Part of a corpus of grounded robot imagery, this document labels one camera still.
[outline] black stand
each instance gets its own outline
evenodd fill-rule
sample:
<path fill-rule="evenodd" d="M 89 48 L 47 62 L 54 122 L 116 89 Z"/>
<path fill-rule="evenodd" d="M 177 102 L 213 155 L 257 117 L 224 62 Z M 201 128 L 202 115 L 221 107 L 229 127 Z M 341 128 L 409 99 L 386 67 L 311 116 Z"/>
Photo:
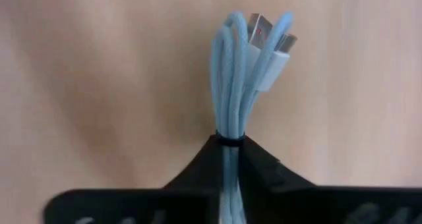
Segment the black stand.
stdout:
<path fill-rule="evenodd" d="M 161 189 L 72 190 L 44 210 L 44 223 L 219 222 L 222 146 L 211 136 L 201 151 Z M 239 149 L 239 184 L 248 224 L 359 223 L 378 216 L 385 223 L 400 208 L 410 219 L 422 213 L 421 188 L 317 186 L 300 177 L 246 137 Z"/>

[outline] wooden surface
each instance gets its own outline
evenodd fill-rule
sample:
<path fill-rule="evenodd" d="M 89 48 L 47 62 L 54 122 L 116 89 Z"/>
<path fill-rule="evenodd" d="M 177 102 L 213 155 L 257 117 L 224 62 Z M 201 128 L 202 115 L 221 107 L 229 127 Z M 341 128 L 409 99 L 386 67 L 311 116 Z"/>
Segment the wooden surface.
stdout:
<path fill-rule="evenodd" d="M 247 134 L 320 184 L 422 186 L 420 0 L 0 0 L 0 217 L 81 187 L 158 187 L 214 131 L 226 14 L 295 13 Z"/>

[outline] coiled cable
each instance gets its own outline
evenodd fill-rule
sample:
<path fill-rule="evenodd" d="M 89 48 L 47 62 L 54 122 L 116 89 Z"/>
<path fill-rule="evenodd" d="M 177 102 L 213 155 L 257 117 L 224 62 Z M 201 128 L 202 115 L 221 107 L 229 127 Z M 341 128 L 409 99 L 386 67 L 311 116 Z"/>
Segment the coiled cable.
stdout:
<path fill-rule="evenodd" d="M 218 30 L 212 42 L 210 81 L 220 136 L 239 139 L 244 135 L 247 119 L 259 95 L 258 85 L 268 70 L 277 43 L 289 30 L 292 20 L 293 15 L 285 13 L 271 29 L 248 78 L 248 33 L 242 13 L 230 13 Z M 222 224 L 246 223 L 238 181 L 238 156 L 239 148 L 223 147 L 223 191 L 220 198 Z"/>

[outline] usb cable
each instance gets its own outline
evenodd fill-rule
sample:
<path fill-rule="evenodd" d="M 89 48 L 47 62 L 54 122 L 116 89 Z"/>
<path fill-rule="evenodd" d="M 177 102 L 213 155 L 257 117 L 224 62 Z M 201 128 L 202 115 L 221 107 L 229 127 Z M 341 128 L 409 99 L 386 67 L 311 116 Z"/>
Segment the usb cable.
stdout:
<path fill-rule="evenodd" d="M 286 34 L 293 15 L 283 14 L 272 27 L 262 15 L 246 23 L 242 13 L 228 15 L 212 42 L 210 80 L 217 133 L 229 139 L 245 134 L 247 119 L 260 92 L 268 91 L 289 59 L 296 37 Z M 222 224 L 246 223 L 239 188 L 239 148 L 223 147 Z"/>

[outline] usb-a connector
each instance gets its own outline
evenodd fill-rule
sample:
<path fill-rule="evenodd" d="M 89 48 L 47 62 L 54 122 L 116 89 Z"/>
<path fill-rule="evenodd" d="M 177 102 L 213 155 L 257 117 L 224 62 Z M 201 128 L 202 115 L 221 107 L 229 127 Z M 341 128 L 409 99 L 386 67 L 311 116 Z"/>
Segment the usb-a connector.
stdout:
<path fill-rule="evenodd" d="M 252 14 L 248 22 L 248 61 L 247 61 L 247 78 L 250 78 L 255 66 L 256 60 L 264 47 L 268 36 L 271 32 L 272 24 L 266 20 L 261 14 Z M 274 52 L 271 55 L 268 68 L 264 76 L 260 79 L 257 90 L 267 92 L 277 77 L 284 69 L 284 65 L 290 58 L 288 54 L 290 49 L 296 42 L 296 36 L 284 34 L 278 41 Z"/>

